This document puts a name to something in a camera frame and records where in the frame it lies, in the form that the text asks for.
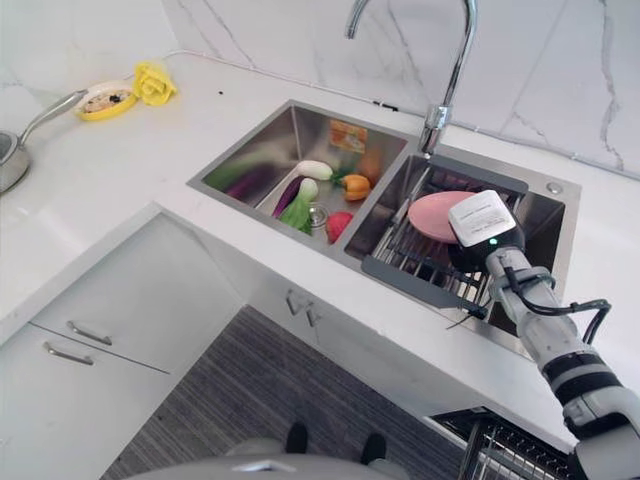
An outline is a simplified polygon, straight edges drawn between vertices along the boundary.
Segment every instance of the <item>cabinet handle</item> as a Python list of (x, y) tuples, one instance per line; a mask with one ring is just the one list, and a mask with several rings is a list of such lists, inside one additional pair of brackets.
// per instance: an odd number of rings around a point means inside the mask
[(316, 315), (313, 311), (313, 302), (309, 302), (309, 305), (307, 305), (307, 321), (309, 322), (309, 326), (314, 328), (316, 326), (316, 323), (318, 321), (318, 318), (320, 317), (320, 315)]
[(103, 343), (105, 345), (109, 345), (109, 346), (113, 345), (113, 342), (111, 341), (111, 339), (109, 337), (99, 337), (97, 335), (94, 335), (93, 333), (89, 333), (89, 332), (85, 332), (84, 330), (80, 330), (76, 326), (76, 324), (71, 322), (71, 321), (67, 322), (67, 327), (69, 327), (71, 329), (71, 331), (73, 331), (73, 333), (77, 333), (78, 335), (82, 335), (83, 337), (90, 338), (91, 340)]
[(71, 360), (72, 362), (78, 362), (78, 363), (82, 363), (84, 365), (93, 365), (93, 360), (91, 360), (91, 357), (75, 357), (73, 355), (69, 355), (68, 353), (64, 353), (64, 352), (60, 352), (58, 350), (56, 350), (55, 348), (53, 348), (51, 345), (49, 345), (49, 342), (44, 342), (42, 344), (42, 346), (44, 347), (44, 349), (47, 351), (47, 353), (55, 356), (55, 357), (60, 357), (60, 358), (65, 358), (67, 360)]
[(300, 304), (295, 306), (291, 301), (291, 295), (293, 295), (293, 290), (289, 289), (286, 296), (287, 307), (289, 307), (289, 311), (291, 312), (291, 315), (297, 315), (298, 312), (300, 311), (300, 308), (302, 308), (302, 306)]

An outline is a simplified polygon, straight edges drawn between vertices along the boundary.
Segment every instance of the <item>kitchen counter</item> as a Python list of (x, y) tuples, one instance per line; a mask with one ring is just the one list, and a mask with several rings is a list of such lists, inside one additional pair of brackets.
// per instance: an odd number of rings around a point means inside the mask
[[(558, 448), (575, 442), (535, 365), (291, 238), (187, 187), (196, 172), (289, 99), (418, 135), (422, 119), (196, 55), (167, 59), (180, 93), (105, 122), (66, 116), (34, 132), (33, 166), (0, 201), (0, 343), (159, 210), (208, 231), (455, 377)], [(565, 301), (607, 298), (594, 342), (640, 391), (633, 272), (640, 182), (449, 127), (444, 143), (583, 187)], [(583, 329), (589, 317), (577, 317)]]

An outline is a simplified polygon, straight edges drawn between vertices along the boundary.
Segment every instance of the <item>floor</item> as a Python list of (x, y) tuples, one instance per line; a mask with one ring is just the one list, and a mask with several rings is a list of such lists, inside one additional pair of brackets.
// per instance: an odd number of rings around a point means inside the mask
[(412, 479), (455, 479), (463, 452), (250, 307), (241, 310), (102, 477), (119, 480), (309, 429), (309, 452), (357, 461), (372, 432)]

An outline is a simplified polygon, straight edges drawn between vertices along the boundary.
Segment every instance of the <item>black shoe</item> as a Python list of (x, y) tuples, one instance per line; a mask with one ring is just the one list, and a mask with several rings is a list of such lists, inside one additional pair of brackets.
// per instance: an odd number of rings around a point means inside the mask
[(379, 433), (372, 433), (362, 449), (360, 463), (369, 465), (376, 458), (384, 458), (387, 454), (387, 441)]
[(302, 422), (296, 422), (291, 426), (287, 435), (287, 444), (284, 451), (287, 453), (307, 453), (307, 427)]

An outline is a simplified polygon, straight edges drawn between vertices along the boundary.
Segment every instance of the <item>faucet spout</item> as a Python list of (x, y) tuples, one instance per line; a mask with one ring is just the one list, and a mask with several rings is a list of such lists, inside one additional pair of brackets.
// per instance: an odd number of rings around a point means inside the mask
[[(347, 26), (345, 29), (345, 37), (351, 39), (355, 37), (358, 29), (358, 23), (365, 7), (369, 3), (369, 0), (356, 0), (351, 9), (351, 14), (347, 20)], [(469, 52), (471, 51), (471, 44), (476, 33), (478, 23), (478, 6), (476, 0), (462, 0), (465, 26), (464, 26), (464, 39), (462, 44), (458, 48), (458, 55), (451, 71), (451, 77), (447, 84), (447, 89), (444, 94), (442, 103), (437, 105), (431, 105), (429, 111), (425, 117), (424, 127), (422, 134), (420, 135), (420, 143), (418, 148), (422, 153), (432, 155), (438, 142), (440, 135), (444, 130), (444, 127), (449, 122), (451, 117), (451, 108), (453, 97), (458, 87), (458, 81), (462, 68), (464, 67)]]

